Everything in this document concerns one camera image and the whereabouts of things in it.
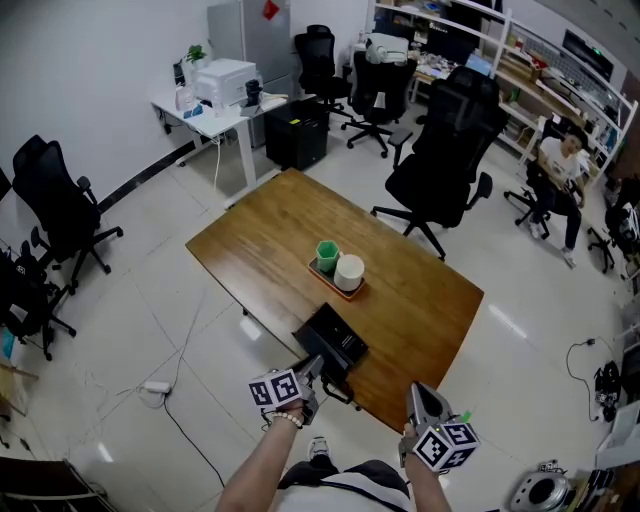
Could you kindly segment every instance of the sneaker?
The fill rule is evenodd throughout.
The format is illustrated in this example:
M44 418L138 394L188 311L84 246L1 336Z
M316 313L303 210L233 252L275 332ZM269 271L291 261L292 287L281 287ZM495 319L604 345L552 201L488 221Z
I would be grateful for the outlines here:
M542 234L542 226L540 226L540 224L536 224L531 221L529 221L528 224L529 224L529 231L531 231L531 236L536 240L540 238L540 235Z
M566 247L563 247L561 252L564 261L567 262L567 265L569 265L571 268L576 268L576 260L573 259L572 251L570 249L567 249Z
M324 455L326 457L329 457L329 459L331 459L331 449L329 448L329 443L327 443L327 440L322 436L314 437L309 442L308 455L309 455L309 460L313 459L317 455Z

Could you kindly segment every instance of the bracelet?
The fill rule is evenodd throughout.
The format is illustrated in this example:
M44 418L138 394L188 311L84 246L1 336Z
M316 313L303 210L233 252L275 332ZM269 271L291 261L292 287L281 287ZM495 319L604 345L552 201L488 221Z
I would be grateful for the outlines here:
M280 418L286 418L289 421L293 422L293 424L298 427L298 429L302 428L302 422L296 418L295 416L291 416L291 414L288 414L286 412L275 412L273 413L273 417L275 418L276 416L279 416Z

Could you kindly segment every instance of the shelving unit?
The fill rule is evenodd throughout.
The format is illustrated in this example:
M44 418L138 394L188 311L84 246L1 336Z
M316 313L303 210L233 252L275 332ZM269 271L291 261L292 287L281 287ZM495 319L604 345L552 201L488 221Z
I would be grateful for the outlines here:
M638 103L636 101L634 101L633 103L630 103L624 96L622 96L622 94L620 94L619 91L614 89L609 84L609 82L607 82L606 79L600 76L596 71L593 70L593 68L591 68L587 63L580 60L576 55L566 50L565 48L559 47L558 45L551 43L550 41L546 41L540 38L535 34L535 32L532 29L527 27L525 24L519 22L518 20L513 19L511 9L507 9L506 13L502 14L489 7L484 7L482 5L476 4L470 0L451 0L451 1L456 4L461 4L471 9L480 11L483 13L483 15L493 18L494 20L502 23L502 31L500 32L499 37L496 38L495 36L489 36L488 34L482 33L480 31L477 31L465 25L461 25L460 23L456 23L456 22L441 18L440 16L437 16L435 14L431 14L424 11L417 11L415 9L407 9L402 5L396 5L396 4L403 3L403 0L387 0L388 3L382 3L382 2L375 3L373 4L374 8L371 10L371 12L373 13L376 8L389 9L392 11L401 12L407 16L411 16L411 19L424 18L426 20L429 20L430 22L456 28L458 30L462 30L476 37L479 37L480 39L484 40L486 43L489 43L490 45L493 45L496 48L496 53L495 53L495 56L493 57L491 72L489 76L491 76L492 78L498 77L504 80L505 82L510 83L514 87L517 87L524 94L527 94L528 96L540 102L546 109L550 110L551 112L560 116L567 116L570 119L574 119L578 123L582 123L583 122L581 118L582 111L580 111L580 109L577 107L573 107L568 101L562 98L562 96L559 95L557 92L553 91L542 82L540 82L539 83L540 85L538 85L531 81L524 80L521 77L515 76L514 74L510 73L507 69L505 69L504 65L501 66L501 64L503 64L502 59L505 53L508 53L510 55L515 55L523 59L524 61L531 62L532 60L531 56L526 52L522 51L519 48L508 46L506 44L509 34L511 34L512 32L524 33L525 37L534 39L552 48L555 52L562 52L562 54L567 55L570 58L574 59L581 66L581 68L583 68L590 75L592 75L596 81L599 81L608 92L610 92L613 96L615 96L619 100L620 109L628 110L628 116L624 125L618 124L605 114L604 110L600 108L592 100L589 93L584 92L578 89L577 87L571 85L567 80L563 79L563 77L557 76L553 74L553 72L547 71L547 73L551 74L553 78L558 80L563 87L566 87L568 91L570 91L572 94L580 98L580 100L586 105L586 109L590 111L589 112L590 119L594 120L593 116L595 116L595 118L602 119L602 121L605 122L610 127L610 129L615 130L616 142L611 151L609 151L604 144L598 141L597 138L593 136L589 136L591 147L595 148L594 151L596 153L601 154L605 160L603 165L599 168L597 176L593 176L593 178L595 179L592 181L595 181L604 172L604 170L610 165L611 161L617 154L618 149L620 148L620 145L622 144L624 137L626 136L627 131L629 130L629 127L631 125L631 122L633 121L633 118L636 114ZM533 159L534 157L532 156L531 153L533 151L535 142L541 136L540 126L542 126L542 123L539 123L532 119L527 118L526 116L522 115L522 113L512 108L508 103L502 103L500 107L504 109L506 112L508 112L509 115L513 116L515 119L524 123L526 126L534 130L534 136L531 139L532 142L530 142L526 148L522 147L519 143L509 138L505 134L501 134L499 136L500 140L504 141L510 147L518 151L521 155L523 155L522 159L520 160L521 163L524 163L526 159L530 159L530 160Z

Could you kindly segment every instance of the black pants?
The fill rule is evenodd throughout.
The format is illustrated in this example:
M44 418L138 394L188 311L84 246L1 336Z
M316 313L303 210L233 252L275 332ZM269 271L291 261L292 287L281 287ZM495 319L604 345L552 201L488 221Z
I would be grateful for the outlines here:
M278 489L287 489L290 485L319 485L319 481L340 473L326 455L316 455L310 462L298 462L282 477ZM398 472L381 460L369 460L364 464L347 469L345 473L360 473L369 480L402 492L409 498L409 489Z
M567 249L573 250L576 246L578 231L582 214L573 195L561 192L548 179L540 178L534 187L536 192L536 207L531 214L531 222L538 224L545 213L552 210L558 215L567 217L567 232L564 237L564 245Z

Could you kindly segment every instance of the human hand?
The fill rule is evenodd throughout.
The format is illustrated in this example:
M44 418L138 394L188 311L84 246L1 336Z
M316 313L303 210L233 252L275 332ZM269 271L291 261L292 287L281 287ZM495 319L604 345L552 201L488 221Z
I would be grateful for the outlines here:
M302 398L298 398L293 402L289 402L288 404L278 407L277 411L287 412L291 414L291 416L302 421L304 419L304 416L302 414L303 407L304 407L304 400L302 400Z

